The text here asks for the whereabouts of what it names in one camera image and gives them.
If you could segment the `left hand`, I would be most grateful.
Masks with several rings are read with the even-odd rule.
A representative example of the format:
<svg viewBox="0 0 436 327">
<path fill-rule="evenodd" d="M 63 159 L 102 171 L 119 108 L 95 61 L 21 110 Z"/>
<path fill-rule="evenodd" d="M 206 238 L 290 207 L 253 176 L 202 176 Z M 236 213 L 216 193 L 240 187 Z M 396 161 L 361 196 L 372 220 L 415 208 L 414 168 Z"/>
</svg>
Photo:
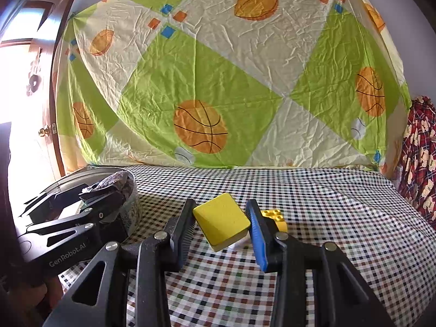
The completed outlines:
<svg viewBox="0 0 436 327">
<path fill-rule="evenodd" d="M 62 298 L 63 286 L 58 276 L 32 287 L 25 282 L 10 282 L 1 274 L 1 326 L 37 326 L 32 316 L 35 307 L 46 300 L 53 309 Z"/>
</svg>

